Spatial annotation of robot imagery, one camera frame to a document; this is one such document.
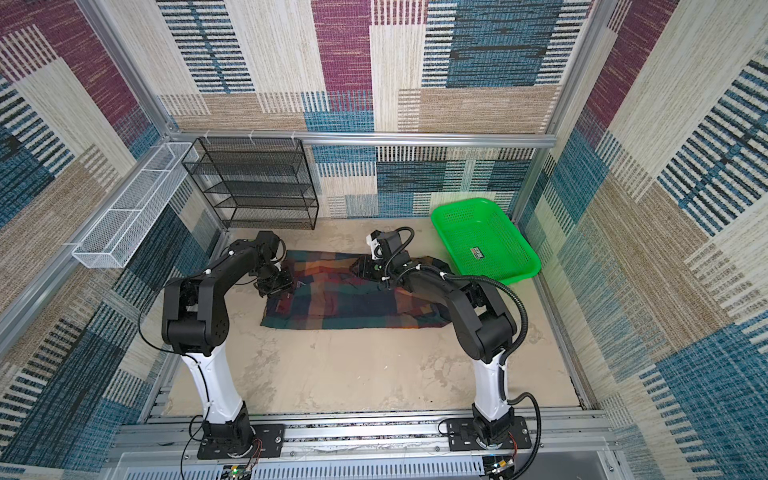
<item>green plastic basket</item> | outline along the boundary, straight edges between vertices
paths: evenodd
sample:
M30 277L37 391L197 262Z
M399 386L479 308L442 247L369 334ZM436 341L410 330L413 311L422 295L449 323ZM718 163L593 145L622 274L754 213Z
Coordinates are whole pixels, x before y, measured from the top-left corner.
M490 200L470 198L437 207L432 224L461 275L486 275L509 285L541 270L536 252Z

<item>patterned carpet wall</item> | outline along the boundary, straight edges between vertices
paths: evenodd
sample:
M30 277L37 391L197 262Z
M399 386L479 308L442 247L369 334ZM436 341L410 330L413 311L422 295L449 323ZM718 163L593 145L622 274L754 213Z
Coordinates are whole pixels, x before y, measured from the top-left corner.
M166 112L194 131L543 133L591 12L591 0L103 5ZM334 218L422 216L475 196L509 210L530 161L512 149L310 150L319 215Z
M159 138L73 1L0 2L0 310ZM189 183L124 270L79 267L0 359L0 477L95 476L163 362L137 306L219 237ZM160 309L144 331L160 339Z
M621 0L521 221L636 478L768 478L766 41Z

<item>white wire basket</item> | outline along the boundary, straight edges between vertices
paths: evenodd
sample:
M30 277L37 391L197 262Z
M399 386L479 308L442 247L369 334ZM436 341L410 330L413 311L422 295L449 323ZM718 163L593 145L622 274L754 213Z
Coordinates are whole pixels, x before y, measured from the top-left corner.
M192 143L160 147L125 191L85 234L72 256L87 268L125 268L196 161Z

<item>black metal rack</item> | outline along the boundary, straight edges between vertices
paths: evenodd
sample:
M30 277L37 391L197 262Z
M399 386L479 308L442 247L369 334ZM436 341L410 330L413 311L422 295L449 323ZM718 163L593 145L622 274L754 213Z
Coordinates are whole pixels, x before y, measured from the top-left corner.
M184 167L227 228L314 230L319 204L299 140L198 138Z

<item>garment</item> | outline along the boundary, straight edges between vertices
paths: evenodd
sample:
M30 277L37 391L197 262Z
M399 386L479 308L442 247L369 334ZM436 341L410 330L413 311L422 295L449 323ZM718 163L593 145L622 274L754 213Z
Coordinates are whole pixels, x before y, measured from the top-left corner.
M353 275L349 268L359 257L357 253L288 250L283 268L293 274L295 290L267 300L261 325L314 330L424 328L449 323L442 304Z

